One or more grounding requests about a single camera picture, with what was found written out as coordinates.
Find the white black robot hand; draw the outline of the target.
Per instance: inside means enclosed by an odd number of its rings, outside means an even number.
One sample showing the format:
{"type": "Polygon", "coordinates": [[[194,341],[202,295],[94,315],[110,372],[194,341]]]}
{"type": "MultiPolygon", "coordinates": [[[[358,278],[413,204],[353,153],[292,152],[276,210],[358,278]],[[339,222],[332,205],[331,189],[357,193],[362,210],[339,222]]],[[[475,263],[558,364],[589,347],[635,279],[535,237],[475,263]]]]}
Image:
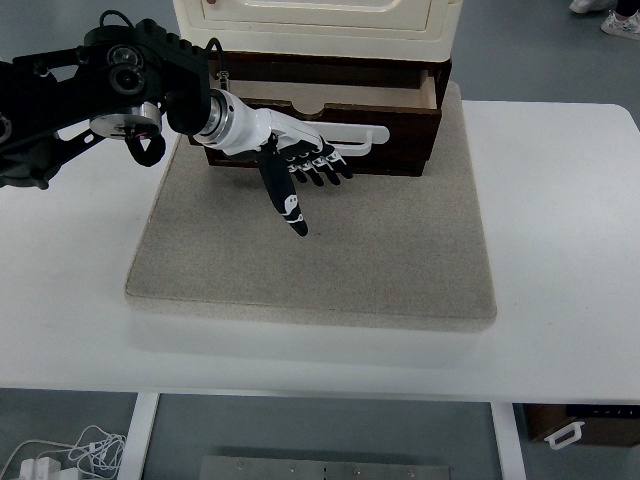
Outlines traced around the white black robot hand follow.
{"type": "Polygon", "coordinates": [[[276,211],[300,236],[308,226],[293,179],[317,186],[328,179],[338,185],[352,173],[338,150],[318,130],[294,117],[267,108],[253,109],[228,91],[211,91],[213,129],[199,140],[230,158],[245,158],[259,170],[276,211]]]}

